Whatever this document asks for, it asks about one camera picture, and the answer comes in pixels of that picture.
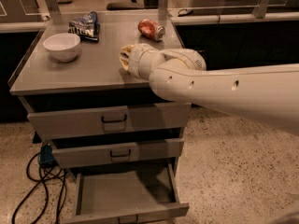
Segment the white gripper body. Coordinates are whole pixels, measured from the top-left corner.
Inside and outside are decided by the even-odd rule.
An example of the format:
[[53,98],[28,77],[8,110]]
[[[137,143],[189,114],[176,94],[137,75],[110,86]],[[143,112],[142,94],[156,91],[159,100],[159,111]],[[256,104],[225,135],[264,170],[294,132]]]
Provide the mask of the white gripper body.
[[148,44],[133,46],[128,59],[128,72],[137,78],[149,79],[151,70],[165,61],[164,55]]

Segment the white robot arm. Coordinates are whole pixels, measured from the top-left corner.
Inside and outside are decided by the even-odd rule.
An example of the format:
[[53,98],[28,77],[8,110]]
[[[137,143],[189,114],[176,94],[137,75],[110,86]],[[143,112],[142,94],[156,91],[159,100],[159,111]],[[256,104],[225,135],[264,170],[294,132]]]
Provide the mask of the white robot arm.
[[126,45],[121,65],[168,101],[189,102],[299,134],[299,64],[206,69],[192,49]]

